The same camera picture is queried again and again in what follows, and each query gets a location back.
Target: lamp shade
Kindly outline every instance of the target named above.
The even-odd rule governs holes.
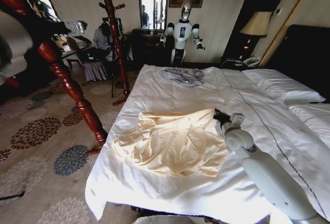
[[[255,12],[240,33],[246,35],[266,36],[271,14],[272,12]]]

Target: window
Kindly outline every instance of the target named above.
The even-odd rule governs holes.
[[[141,27],[163,30],[166,25],[167,0],[140,0]]]
[[[57,20],[56,12],[50,0],[39,0],[37,5],[38,6],[36,9],[39,11],[42,17],[46,17],[51,20]]]

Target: floor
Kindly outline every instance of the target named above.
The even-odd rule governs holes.
[[[111,98],[110,80],[86,83],[78,64],[73,77],[109,131],[122,107],[112,102],[122,98],[122,90],[115,88]],[[136,77],[129,73],[130,87]],[[96,141],[59,80],[11,99],[0,106],[0,114],[0,197],[25,192],[0,201],[1,223],[96,223],[84,197],[97,157],[85,153]],[[108,203],[99,223],[131,224],[138,215],[130,206]]]

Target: beige wall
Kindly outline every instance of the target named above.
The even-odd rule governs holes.
[[[255,56],[262,56],[265,54],[267,48],[283,25],[285,19],[288,17],[294,5],[298,0],[281,0],[278,8],[282,8],[279,16],[274,16],[270,21],[270,30],[266,38],[261,39],[254,49]],[[268,56],[261,62],[260,66],[264,66],[274,51],[277,49],[281,40],[285,36],[286,29],[293,24],[330,27],[330,0],[302,0],[297,7],[295,13],[288,21],[283,33],[275,41],[272,50],[267,54]]]
[[[186,62],[220,62],[230,34],[244,0],[203,0],[201,8],[193,8],[189,16],[191,24],[199,23],[200,37],[206,50],[196,50],[192,38],[188,41]],[[179,8],[168,8],[167,22],[180,19]]]
[[[92,39],[95,28],[106,16],[98,6],[103,0],[52,0],[61,19],[83,20],[88,23],[86,37]],[[202,8],[193,9],[189,20],[200,24],[200,36],[206,50],[196,50],[192,39],[187,44],[185,61],[219,62],[244,0],[203,0]],[[122,19],[124,32],[140,26],[139,0],[113,0],[114,5],[125,3],[126,7],[117,11]],[[176,23],[180,19],[179,8],[168,8],[167,22]]]
[[[55,10],[61,19],[83,20],[88,23],[85,36],[90,40],[94,31],[106,17],[106,11],[98,6],[103,0],[52,0]],[[117,16],[122,19],[124,32],[140,26],[139,0],[113,0],[113,4],[124,3],[125,8],[117,10]]]

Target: mirror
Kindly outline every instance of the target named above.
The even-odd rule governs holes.
[[[140,0],[142,29],[164,30],[166,15],[167,0]]]

